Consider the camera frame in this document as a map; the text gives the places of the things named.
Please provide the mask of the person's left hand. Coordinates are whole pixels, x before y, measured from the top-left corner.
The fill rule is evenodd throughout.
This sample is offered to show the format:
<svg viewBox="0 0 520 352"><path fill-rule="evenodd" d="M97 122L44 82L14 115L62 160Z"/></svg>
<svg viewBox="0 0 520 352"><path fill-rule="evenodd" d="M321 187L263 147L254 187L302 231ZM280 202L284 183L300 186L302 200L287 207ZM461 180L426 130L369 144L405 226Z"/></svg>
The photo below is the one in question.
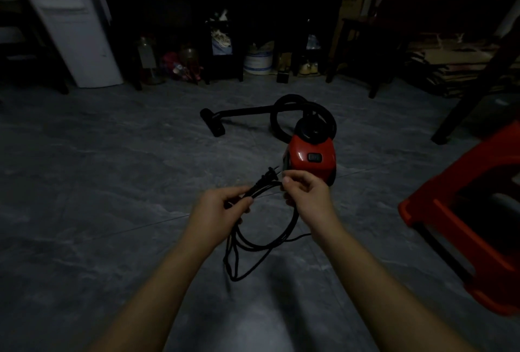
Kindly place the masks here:
<svg viewBox="0 0 520 352"><path fill-rule="evenodd" d="M225 187L205 191L190 213L183 240L211 252L230 235L252 203L253 199L245 194L225 198Z"/></svg>

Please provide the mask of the person's right hand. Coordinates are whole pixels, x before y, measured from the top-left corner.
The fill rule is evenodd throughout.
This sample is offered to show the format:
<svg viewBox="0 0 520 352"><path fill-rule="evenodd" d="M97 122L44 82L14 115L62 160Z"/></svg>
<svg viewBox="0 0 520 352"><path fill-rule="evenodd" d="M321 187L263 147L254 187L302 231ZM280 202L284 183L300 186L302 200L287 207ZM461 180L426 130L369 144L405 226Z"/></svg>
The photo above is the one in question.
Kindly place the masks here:
<svg viewBox="0 0 520 352"><path fill-rule="evenodd" d="M343 228L336 214L328 185L308 171L288 170L283 172L283 176L311 178L311 188L307 198L294 202L285 191L284 197L287 204L297 209L316 243L324 247Z"/></svg>

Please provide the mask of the person's left forearm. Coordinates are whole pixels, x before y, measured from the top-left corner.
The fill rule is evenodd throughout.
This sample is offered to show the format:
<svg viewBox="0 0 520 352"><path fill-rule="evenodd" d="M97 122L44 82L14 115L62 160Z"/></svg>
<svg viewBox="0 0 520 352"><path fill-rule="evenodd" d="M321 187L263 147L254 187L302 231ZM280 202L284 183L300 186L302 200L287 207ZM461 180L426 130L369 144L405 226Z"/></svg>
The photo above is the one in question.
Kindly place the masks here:
<svg viewBox="0 0 520 352"><path fill-rule="evenodd" d="M162 352L186 291L223 240L185 232L88 352Z"/></svg>

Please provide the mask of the person's right forearm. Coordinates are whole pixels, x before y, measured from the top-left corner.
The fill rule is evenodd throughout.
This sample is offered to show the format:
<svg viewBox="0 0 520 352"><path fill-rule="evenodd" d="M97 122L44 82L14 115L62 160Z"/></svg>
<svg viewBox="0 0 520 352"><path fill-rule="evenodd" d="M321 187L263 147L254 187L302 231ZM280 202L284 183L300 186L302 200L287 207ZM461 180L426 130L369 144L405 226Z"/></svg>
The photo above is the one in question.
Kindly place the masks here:
<svg viewBox="0 0 520 352"><path fill-rule="evenodd" d="M478 352L399 283L337 218L307 224L381 352Z"/></svg>

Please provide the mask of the red canister vacuum cleaner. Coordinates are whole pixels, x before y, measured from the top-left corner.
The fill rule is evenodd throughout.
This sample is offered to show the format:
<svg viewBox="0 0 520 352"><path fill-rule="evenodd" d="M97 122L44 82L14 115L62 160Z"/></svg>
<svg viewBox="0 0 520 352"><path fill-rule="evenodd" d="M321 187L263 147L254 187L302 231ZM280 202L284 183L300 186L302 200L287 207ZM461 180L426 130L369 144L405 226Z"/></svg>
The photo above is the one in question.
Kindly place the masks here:
<svg viewBox="0 0 520 352"><path fill-rule="evenodd" d="M297 123L283 155L286 170L308 171L329 187L336 178L336 154L327 123L317 114L304 116Z"/></svg>

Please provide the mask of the white plastic bucket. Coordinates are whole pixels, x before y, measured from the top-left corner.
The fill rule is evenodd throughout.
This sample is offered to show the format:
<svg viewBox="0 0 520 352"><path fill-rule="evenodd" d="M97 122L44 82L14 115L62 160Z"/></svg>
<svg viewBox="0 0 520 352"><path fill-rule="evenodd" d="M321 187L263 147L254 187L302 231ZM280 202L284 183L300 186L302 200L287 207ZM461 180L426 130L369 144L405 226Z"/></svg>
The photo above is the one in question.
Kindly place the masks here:
<svg viewBox="0 0 520 352"><path fill-rule="evenodd" d="M269 41L257 47L251 44L245 54L243 70L253 75L269 75L272 71L275 42Z"/></svg>

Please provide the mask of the red plastic bag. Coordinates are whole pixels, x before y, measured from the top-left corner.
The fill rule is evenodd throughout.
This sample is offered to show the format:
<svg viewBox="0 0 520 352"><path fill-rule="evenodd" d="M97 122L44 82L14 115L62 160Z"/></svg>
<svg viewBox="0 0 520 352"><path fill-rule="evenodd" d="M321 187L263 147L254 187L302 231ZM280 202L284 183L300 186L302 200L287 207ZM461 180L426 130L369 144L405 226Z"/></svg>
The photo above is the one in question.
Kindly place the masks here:
<svg viewBox="0 0 520 352"><path fill-rule="evenodd" d="M164 72L174 80L198 84L202 79L203 68L199 64L198 55L187 53L186 50L176 53L165 53L161 57Z"/></svg>

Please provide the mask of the small black stool with bag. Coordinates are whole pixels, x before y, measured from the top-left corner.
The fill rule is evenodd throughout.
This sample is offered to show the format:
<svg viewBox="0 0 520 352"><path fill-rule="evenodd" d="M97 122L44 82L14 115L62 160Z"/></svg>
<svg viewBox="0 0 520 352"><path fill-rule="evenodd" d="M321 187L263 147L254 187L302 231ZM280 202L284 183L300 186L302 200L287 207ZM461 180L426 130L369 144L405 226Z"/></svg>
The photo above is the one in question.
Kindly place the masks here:
<svg viewBox="0 0 520 352"><path fill-rule="evenodd" d="M211 81L237 79L243 81L245 45L243 31L228 8L212 12L203 24L202 79Z"/></svg>

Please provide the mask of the clear glass jar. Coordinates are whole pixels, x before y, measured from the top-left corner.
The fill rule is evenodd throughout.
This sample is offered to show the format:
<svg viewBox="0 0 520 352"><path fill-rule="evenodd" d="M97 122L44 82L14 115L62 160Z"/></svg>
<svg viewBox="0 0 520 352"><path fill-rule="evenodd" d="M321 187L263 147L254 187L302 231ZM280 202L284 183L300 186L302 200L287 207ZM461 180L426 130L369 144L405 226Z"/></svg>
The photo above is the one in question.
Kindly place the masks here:
<svg viewBox="0 0 520 352"><path fill-rule="evenodd" d="M141 35L137 40L140 82L145 85L161 85L165 77L160 68L157 43L151 36Z"/></svg>

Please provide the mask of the dark wooden chair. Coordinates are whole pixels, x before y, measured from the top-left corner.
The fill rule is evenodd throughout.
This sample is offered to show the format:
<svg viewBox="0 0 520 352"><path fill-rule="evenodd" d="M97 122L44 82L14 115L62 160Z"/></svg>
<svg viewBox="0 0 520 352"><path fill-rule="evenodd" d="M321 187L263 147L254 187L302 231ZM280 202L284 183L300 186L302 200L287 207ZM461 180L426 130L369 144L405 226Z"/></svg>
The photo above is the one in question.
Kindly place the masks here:
<svg viewBox="0 0 520 352"><path fill-rule="evenodd" d="M362 0L359 14L341 17L341 29L326 73L331 83L341 71L369 86L373 99L397 74L413 37L425 32L427 0Z"/></svg>

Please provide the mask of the red plastic stool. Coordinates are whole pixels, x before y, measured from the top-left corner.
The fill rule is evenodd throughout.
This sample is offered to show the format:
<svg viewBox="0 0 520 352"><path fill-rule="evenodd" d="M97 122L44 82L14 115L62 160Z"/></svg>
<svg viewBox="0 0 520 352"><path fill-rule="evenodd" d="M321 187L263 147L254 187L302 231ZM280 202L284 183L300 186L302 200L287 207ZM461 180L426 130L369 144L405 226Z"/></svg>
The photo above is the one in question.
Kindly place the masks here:
<svg viewBox="0 0 520 352"><path fill-rule="evenodd" d="M520 121L496 132L402 201L398 212L486 309L520 314Z"/></svg>

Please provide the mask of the pile of flattened cardboard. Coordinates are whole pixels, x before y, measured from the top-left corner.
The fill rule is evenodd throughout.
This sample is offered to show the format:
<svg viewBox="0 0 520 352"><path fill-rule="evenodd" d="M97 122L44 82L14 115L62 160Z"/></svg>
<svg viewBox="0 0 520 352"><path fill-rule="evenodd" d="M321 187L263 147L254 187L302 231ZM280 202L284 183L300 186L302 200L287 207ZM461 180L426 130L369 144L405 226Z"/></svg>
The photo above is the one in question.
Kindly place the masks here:
<svg viewBox="0 0 520 352"><path fill-rule="evenodd" d="M498 40L421 33L409 43L399 76L429 94L461 98L499 48Z"/></svg>

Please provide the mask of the dark wooden table leg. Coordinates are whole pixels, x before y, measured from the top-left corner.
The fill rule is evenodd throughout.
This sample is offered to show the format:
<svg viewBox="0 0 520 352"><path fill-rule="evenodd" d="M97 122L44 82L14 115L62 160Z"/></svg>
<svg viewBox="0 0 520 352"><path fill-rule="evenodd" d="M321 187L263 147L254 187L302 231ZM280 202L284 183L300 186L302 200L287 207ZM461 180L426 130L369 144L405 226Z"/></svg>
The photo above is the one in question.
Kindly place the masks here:
<svg viewBox="0 0 520 352"><path fill-rule="evenodd" d="M496 54L443 120L432 135L431 141L437 145L446 144L452 132L471 114L480 100L489 93L491 87L518 57L520 57L520 14L510 31L502 38L502 44Z"/></svg>

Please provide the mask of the white board panel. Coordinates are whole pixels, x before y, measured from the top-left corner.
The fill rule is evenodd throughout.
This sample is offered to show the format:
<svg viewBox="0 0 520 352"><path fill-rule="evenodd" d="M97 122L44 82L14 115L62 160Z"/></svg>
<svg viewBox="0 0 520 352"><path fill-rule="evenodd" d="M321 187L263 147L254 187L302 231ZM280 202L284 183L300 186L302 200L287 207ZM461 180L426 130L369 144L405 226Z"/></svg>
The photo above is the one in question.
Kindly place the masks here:
<svg viewBox="0 0 520 352"><path fill-rule="evenodd" d="M101 0L29 0L68 73L80 88L123 84L107 38Z"/></svg>

